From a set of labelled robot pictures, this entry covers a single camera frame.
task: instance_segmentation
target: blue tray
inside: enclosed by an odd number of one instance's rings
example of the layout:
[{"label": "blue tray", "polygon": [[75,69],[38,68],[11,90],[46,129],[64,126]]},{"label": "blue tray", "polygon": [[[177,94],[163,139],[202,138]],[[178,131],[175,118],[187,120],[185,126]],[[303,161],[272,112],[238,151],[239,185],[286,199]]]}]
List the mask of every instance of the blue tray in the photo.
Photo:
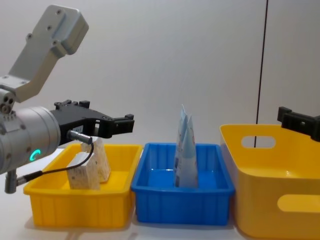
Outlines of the blue tray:
[{"label": "blue tray", "polygon": [[198,188],[174,186],[175,143],[148,143],[133,178],[137,220],[143,223],[226,225],[235,189],[220,146],[197,144]]}]

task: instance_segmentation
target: white table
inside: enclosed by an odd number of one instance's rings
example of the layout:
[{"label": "white table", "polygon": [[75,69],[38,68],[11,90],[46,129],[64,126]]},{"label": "white table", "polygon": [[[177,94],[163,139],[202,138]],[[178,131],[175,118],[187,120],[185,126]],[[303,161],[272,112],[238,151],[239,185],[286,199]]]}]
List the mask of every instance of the white table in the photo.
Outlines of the white table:
[{"label": "white table", "polygon": [[[22,176],[43,169],[62,149],[17,170]],[[123,230],[92,228],[37,228],[34,226],[29,196],[19,186],[16,193],[4,192],[5,174],[0,175],[0,239],[1,240],[243,240],[232,224],[226,227],[142,224],[133,214],[132,222]]]}]

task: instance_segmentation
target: package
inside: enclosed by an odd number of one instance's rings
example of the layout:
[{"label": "package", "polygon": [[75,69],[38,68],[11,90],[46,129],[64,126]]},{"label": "package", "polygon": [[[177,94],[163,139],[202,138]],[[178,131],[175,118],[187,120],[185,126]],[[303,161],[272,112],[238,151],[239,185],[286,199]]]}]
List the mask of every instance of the package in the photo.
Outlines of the package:
[{"label": "package", "polygon": [[[79,152],[69,163],[68,167],[81,163],[88,156],[89,153],[87,152]],[[100,189],[98,163],[94,158],[95,154],[93,153],[84,164],[67,171],[70,189]]]},{"label": "package", "polygon": [[[94,159],[97,161],[97,169],[100,183],[104,183],[108,180],[111,169],[108,162],[108,158],[105,151],[105,145],[100,137],[92,137],[94,145]],[[86,143],[81,144],[81,150],[83,152],[90,153],[91,145]]]},{"label": "package", "polygon": [[175,174],[175,186],[181,188],[198,187],[197,152],[192,117],[187,122],[182,142],[181,159],[178,161]]},{"label": "package", "polygon": [[187,123],[188,123],[188,116],[186,114],[184,106],[182,105],[181,111],[180,111],[179,126],[178,126],[178,136],[176,138],[176,148],[175,148],[174,165],[173,165],[174,173],[176,173],[178,162],[181,159],[181,149],[182,149],[182,143],[185,137],[185,133],[187,130]]}]

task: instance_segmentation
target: black bracket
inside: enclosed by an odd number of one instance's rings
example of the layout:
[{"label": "black bracket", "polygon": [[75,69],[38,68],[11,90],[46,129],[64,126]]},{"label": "black bracket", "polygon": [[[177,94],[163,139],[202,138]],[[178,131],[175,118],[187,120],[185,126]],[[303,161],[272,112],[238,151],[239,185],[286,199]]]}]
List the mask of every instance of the black bracket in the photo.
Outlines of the black bracket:
[{"label": "black bracket", "polygon": [[311,139],[320,142],[320,116],[303,115],[281,106],[277,120],[282,123],[282,128],[309,135]]},{"label": "black bracket", "polygon": [[55,110],[51,113],[58,121],[60,127],[60,145],[70,142],[67,132],[76,132],[101,138],[111,138],[112,135],[132,133],[134,128],[134,115],[113,118],[101,112],[89,109],[89,101],[55,102]]}]

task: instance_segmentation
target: yellow plastic bin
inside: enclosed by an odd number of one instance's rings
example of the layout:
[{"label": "yellow plastic bin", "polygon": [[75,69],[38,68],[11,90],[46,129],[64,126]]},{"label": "yellow plastic bin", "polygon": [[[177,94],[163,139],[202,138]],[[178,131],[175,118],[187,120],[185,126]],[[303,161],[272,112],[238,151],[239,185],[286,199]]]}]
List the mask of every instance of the yellow plastic bin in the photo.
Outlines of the yellow plastic bin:
[{"label": "yellow plastic bin", "polygon": [[[320,143],[280,125],[223,125],[221,150],[236,189],[237,227],[256,238],[320,239]],[[242,146],[270,136],[272,148]]]},{"label": "yellow plastic bin", "polygon": [[[25,186],[34,225],[122,228],[127,224],[135,205],[130,185],[143,147],[106,144],[104,148],[111,173],[100,190],[70,189],[66,171],[43,175]],[[80,151],[80,144],[69,145],[44,170],[66,167]]]}]

